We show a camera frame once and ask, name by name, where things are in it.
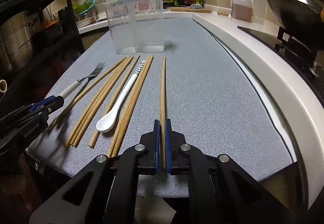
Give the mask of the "clear plastic utensil holder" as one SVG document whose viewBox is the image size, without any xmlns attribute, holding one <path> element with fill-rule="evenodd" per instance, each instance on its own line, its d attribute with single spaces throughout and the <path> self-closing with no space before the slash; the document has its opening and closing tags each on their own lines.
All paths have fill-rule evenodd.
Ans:
<svg viewBox="0 0 324 224">
<path fill-rule="evenodd" d="M 116 54 L 164 50 L 163 0 L 116 0 L 104 8 Z"/>
</svg>

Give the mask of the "wooden chopstick single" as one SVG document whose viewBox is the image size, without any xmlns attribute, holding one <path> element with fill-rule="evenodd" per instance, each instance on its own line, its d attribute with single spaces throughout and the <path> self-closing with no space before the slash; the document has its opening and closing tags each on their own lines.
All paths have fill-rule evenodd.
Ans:
<svg viewBox="0 0 324 224">
<path fill-rule="evenodd" d="M 117 86 L 117 88 L 116 88 L 116 90 L 115 90 L 115 92 L 114 92 L 112 98 L 110 99 L 110 101 L 109 101 L 109 103 L 108 103 L 106 109 L 104 110 L 104 112 L 103 112 L 103 116 L 105 116 L 105 115 L 106 115 L 106 114 L 111 110 L 111 108 L 113 107 L 113 105 L 114 105 L 114 103 L 115 103 L 115 101 L 116 101 L 116 99 L 117 99 L 119 93 L 121 92 L 123 86 L 125 85 L 125 82 L 127 81 L 129 75 L 132 73 L 132 70 L 133 70 L 133 68 L 135 67 L 135 65 L 136 65 L 136 63 L 137 63 L 139 57 L 140 57 L 140 55 L 137 55 L 137 56 L 134 58 L 133 63 L 132 63 L 132 64 L 130 65 L 130 67 L 127 69 L 125 75 L 124 75 L 123 78 L 121 79 L 121 82 L 120 82 L 119 85 Z M 93 132 L 93 134 L 92 134 L 92 137 L 91 137 L 91 139 L 90 139 L 90 141 L 89 141 L 89 143 L 88 143 L 88 145 L 90 146 L 90 148 L 94 148 L 94 145 L 95 145 L 95 143 L 96 143 L 96 141 L 97 141 L 97 138 L 98 138 L 99 134 L 100 134 L 100 132 L 99 132 L 97 129 L 95 129 L 94 132 Z"/>
</svg>

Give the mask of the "green colander bowl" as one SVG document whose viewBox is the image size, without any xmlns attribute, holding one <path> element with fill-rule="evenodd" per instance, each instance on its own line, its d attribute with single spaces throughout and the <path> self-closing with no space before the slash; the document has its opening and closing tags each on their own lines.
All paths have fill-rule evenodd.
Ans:
<svg viewBox="0 0 324 224">
<path fill-rule="evenodd" d="M 79 16 L 81 14 L 87 13 L 91 10 L 95 5 L 95 0 L 86 0 L 82 4 L 75 4 L 72 6 L 73 12 L 75 16 Z"/>
</svg>

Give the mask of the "black wok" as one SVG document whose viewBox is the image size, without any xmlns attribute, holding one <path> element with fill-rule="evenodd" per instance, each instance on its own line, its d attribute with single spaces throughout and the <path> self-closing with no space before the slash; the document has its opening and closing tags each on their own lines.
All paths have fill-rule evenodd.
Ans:
<svg viewBox="0 0 324 224">
<path fill-rule="evenodd" d="M 296 39 L 316 50 L 323 48 L 323 5 L 315 0 L 267 0 L 281 25 Z"/>
</svg>

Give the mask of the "grey textured table mat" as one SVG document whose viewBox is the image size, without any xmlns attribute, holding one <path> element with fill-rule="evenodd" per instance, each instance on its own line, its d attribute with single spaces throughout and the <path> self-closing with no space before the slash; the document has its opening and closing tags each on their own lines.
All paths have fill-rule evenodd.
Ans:
<svg viewBox="0 0 324 224">
<path fill-rule="evenodd" d="M 288 137 L 281 136 L 266 109 L 270 106 L 269 101 L 262 102 L 259 95 L 263 92 L 255 89 L 257 83 L 249 80 L 252 75 L 242 71 L 243 65 L 233 59 L 233 54 L 191 18 L 168 18 L 163 24 L 165 49 L 154 54 L 120 154 L 137 144 L 142 134 L 152 131 L 154 120 L 159 119 L 161 62 L 165 55 L 167 118 L 171 120 L 172 129 L 182 133 L 188 144 L 213 157 L 223 153 L 229 155 L 257 181 L 294 163 L 293 151 L 284 142 Z M 65 71 L 46 97 L 58 95 L 72 82 L 90 74 L 98 63 L 106 63 L 105 71 L 123 57 L 115 54 L 107 32 Z M 86 93 L 55 128 L 40 135 L 27 151 L 69 176 L 77 174 L 97 155 L 106 154 L 113 132 L 100 134 L 94 148 L 90 148 L 88 142 L 121 79 L 95 114 L 77 148 L 63 146 L 106 79 Z M 187 179 L 163 171 L 155 176 L 140 176 L 137 194 L 187 197 Z"/>
</svg>

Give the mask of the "oil jug with yellow cap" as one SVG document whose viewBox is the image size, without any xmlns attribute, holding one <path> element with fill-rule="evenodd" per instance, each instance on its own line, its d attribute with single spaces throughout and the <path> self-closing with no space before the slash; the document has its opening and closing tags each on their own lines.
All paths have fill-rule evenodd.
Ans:
<svg viewBox="0 0 324 224">
<path fill-rule="evenodd" d="M 231 0 L 231 17 L 245 22 L 252 21 L 253 4 L 251 0 Z"/>
</svg>

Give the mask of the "large steel stock pot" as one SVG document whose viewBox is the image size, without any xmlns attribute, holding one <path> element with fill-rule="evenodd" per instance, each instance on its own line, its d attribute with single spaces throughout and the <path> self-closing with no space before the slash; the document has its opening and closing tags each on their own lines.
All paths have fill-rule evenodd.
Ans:
<svg viewBox="0 0 324 224">
<path fill-rule="evenodd" d="M 1 69 L 20 71 L 32 58 L 31 23 L 26 11 L 1 25 Z"/>
</svg>

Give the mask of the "wooden chopstick crossing fork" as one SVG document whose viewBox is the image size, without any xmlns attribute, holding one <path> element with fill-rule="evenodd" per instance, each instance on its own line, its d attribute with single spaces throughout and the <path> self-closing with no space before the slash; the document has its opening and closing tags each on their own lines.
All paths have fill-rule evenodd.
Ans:
<svg viewBox="0 0 324 224">
<path fill-rule="evenodd" d="M 106 70 L 101 76 L 99 76 L 92 84 L 90 84 L 87 88 L 82 90 L 71 102 L 70 104 L 61 112 L 59 116 L 57 116 L 52 123 L 49 125 L 48 130 L 53 129 L 60 120 L 67 114 L 67 112 L 72 109 L 85 95 L 88 93 L 94 86 L 96 86 L 103 78 L 105 78 L 110 72 L 112 72 L 116 67 L 118 67 L 126 58 L 122 58 L 120 61 L 115 63 L 112 67 Z"/>
</svg>

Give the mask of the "round wooden cutting board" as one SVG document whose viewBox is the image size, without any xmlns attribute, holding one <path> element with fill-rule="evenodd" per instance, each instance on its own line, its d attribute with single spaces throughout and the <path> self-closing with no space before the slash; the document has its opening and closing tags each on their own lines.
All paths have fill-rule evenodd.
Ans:
<svg viewBox="0 0 324 224">
<path fill-rule="evenodd" d="M 174 12 L 188 12 L 188 13 L 212 13 L 210 9 L 195 9 L 189 7 L 168 7 L 167 10 Z"/>
</svg>

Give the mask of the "white ceramic spoon striped handle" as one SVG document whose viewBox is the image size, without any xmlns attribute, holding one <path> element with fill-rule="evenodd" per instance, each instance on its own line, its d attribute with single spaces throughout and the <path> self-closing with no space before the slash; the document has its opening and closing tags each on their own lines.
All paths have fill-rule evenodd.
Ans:
<svg viewBox="0 0 324 224">
<path fill-rule="evenodd" d="M 136 67 L 134 73 L 130 77 L 129 81 L 125 85 L 125 88 L 122 90 L 122 92 L 119 94 L 119 97 L 115 104 L 113 105 L 112 109 L 103 117 L 101 118 L 97 124 L 96 124 L 96 129 L 100 133 L 107 133 L 110 131 L 116 121 L 118 111 L 126 98 L 127 94 L 129 93 L 130 89 L 132 88 L 134 82 L 136 81 L 138 75 L 140 74 L 143 66 L 145 65 L 146 61 L 142 60 L 141 63 Z"/>
</svg>

